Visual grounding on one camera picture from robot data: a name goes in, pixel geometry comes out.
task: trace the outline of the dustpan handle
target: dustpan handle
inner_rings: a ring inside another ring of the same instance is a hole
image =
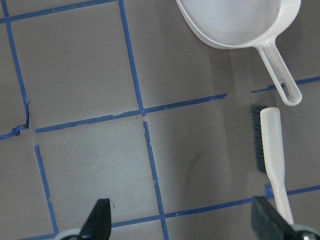
[[[288,106],[298,105],[302,100],[301,92],[277,49],[275,39],[265,41],[255,48],[258,50],[282,101]],[[281,84],[285,85],[287,95]]]

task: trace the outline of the white dustpan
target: white dustpan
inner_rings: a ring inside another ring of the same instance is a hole
[[[275,44],[276,37],[296,18],[301,0],[176,2],[189,27],[204,43],[218,49],[256,48],[283,102],[289,106],[301,102],[302,95]]]

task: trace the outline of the blue tape grid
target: blue tape grid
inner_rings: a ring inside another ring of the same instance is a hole
[[[33,18],[33,17],[42,16],[42,15],[58,13],[58,12],[62,12],[62,11],[68,11],[68,10],[77,9],[77,8],[84,8],[84,7],[88,7],[88,6],[92,6],[92,5],[104,4],[104,3],[115,2],[115,1],[116,0],[91,0],[91,1],[70,4],[70,5],[66,5],[66,6],[60,6],[60,7],[54,7],[54,8],[50,8],[50,9],[45,9],[45,10],[41,10],[41,11],[25,13],[25,14],[10,17],[8,14],[6,0],[1,0],[4,18],[0,19],[0,24],[5,23],[6,27],[7,27],[7,34],[9,37],[10,48],[11,48],[11,52],[12,52],[14,66],[16,69],[17,78],[19,81],[19,87],[20,87],[20,91],[21,91],[21,95],[22,95],[22,99],[23,99],[23,103],[24,103],[24,107],[25,107],[26,125],[25,126],[18,126],[16,128],[14,128],[11,131],[11,133],[1,135],[0,140],[19,135],[20,131],[23,129],[26,129],[26,127],[29,125],[29,110],[28,110],[29,102],[28,102],[28,98],[27,98],[27,94],[26,94],[26,90],[25,90],[25,86],[24,86],[24,82],[23,82],[23,78],[22,78],[22,74],[21,74],[17,51],[15,48],[14,37],[12,34],[12,29],[11,29],[11,21]],[[193,99],[193,100],[177,102],[177,103],[172,103],[172,104],[168,104],[168,105],[162,105],[162,106],[156,106],[156,107],[150,107],[150,108],[144,109],[142,97],[141,97],[141,92],[140,92],[140,87],[139,87],[139,82],[138,82],[137,71],[136,71],[135,62],[134,62],[134,55],[133,55],[131,41],[130,41],[130,34],[129,34],[129,28],[128,28],[128,23],[127,23],[127,17],[126,17],[126,13],[125,13],[124,0],[119,0],[118,3],[119,3],[119,8],[120,8],[120,14],[121,14],[121,19],[122,19],[124,35],[125,35],[126,47],[127,47],[128,57],[129,57],[129,62],[130,62],[130,67],[131,67],[131,74],[132,74],[132,78],[133,78],[133,84],[134,84],[137,102],[139,105],[139,110],[124,112],[120,115],[108,115],[108,116],[102,116],[102,117],[97,117],[97,118],[90,118],[90,119],[85,119],[85,120],[80,120],[80,121],[75,121],[75,122],[59,124],[59,125],[55,125],[55,126],[43,127],[43,128],[36,129],[35,130],[36,133],[49,132],[49,131],[54,131],[54,130],[63,129],[63,128],[75,127],[75,126],[82,125],[82,124],[97,123],[97,122],[108,121],[108,120],[113,120],[113,119],[125,118],[125,117],[129,117],[129,116],[136,116],[136,115],[143,115],[144,116],[146,113],[152,113],[152,112],[163,111],[163,110],[172,109],[172,108],[179,108],[179,107],[185,107],[185,106],[199,104],[199,103],[205,103],[205,102],[209,102],[209,101],[223,99],[227,96],[227,94],[224,93],[224,94],[220,94],[220,95],[208,96],[208,97],[204,97],[204,98],[200,98],[200,99]],[[307,83],[313,83],[313,82],[318,82],[318,81],[320,81],[320,76],[297,80],[296,83],[298,85],[300,85],[300,84],[307,84]],[[273,90],[273,89],[276,89],[275,86],[270,85],[267,88],[252,91],[252,93],[264,92],[264,91],[269,91],[269,90]],[[113,228],[137,224],[137,223],[144,223],[144,222],[149,222],[149,221],[154,221],[154,220],[160,220],[161,225],[162,225],[164,239],[168,240],[169,236],[168,236],[168,231],[167,231],[167,226],[166,226],[166,221],[165,221],[166,218],[173,218],[173,217],[178,217],[178,216],[185,216],[185,215],[190,215],[190,214],[214,211],[214,210],[218,210],[218,209],[228,208],[228,207],[232,207],[232,206],[239,206],[239,205],[248,204],[248,203],[252,202],[252,198],[247,198],[247,199],[226,202],[226,203],[202,207],[202,208],[189,209],[189,210],[171,212],[171,213],[164,213],[162,199],[161,199],[161,193],[160,193],[160,187],[159,187],[159,183],[158,183],[156,165],[155,165],[155,161],[154,161],[154,157],[153,157],[152,147],[150,145],[150,133],[149,133],[149,128],[148,128],[148,123],[146,121],[144,121],[143,126],[145,129],[145,139],[146,139],[146,143],[147,143],[147,150],[148,150],[148,154],[149,154],[152,177],[153,177],[153,181],[155,183],[155,192],[156,192],[156,196],[157,196],[159,215],[138,218],[138,219],[123,221],[123,222],[116,222],[116,223],[112,224]],[[49,208],[49,213],[50,213],[50,218],[51,218],[52,228],[53,228],[54,233],[48,234],[48,235],[23,238],[23,240],[50,239],[50,238],[53,238],[59,232],[56,218],[55,218],[53,205],[50,202],[49,186],[48,186],[48,182],[47,182],[47,178],[46,178],[45,169],[44,169],[42,157],[40,154],[39,146],[36,145],[34,147],[34,149],[36,152],[36,157],[37,157],[37,161],[38,161],[38,166],[39,166],[39,170],[40,170],[40,174],[41,174],[42,184],[43,184],[43,188],[44,188],[44,192],[45,192],[45,196],[46,196],[46,200],[47,200],[47,204],[48,204],[48,208]],[[290,196],[290,195],[303,194],[303,193],[308,193],[308,192],[313,192],[313,191],[318,191],[318,190],[320,190],[320,185],[288,191],[287,194]],[[267,195],[266,195],[267,199],[273,198],[273,194],[270,193],[270,190],[268,190],[266,193],[267,193]]]

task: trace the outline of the brush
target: brush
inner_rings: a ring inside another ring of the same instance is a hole
[[[285,187],[280,111],[276,107],[256,105],[252,107],[252,116],[257,167],[271,182],[277,211],[289,224],[294,224]]]

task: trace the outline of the black bristles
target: black bristles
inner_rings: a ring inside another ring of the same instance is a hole
[[[253,130],[254,130],[256,166],[259,169],[259,171],[264,174],[266,174],[267,171],[265,166],[264,148],[262,144],[260,112],[261,110],[266,108],[267,106],[263,106],[263,105],[253,105],[251,108]]]

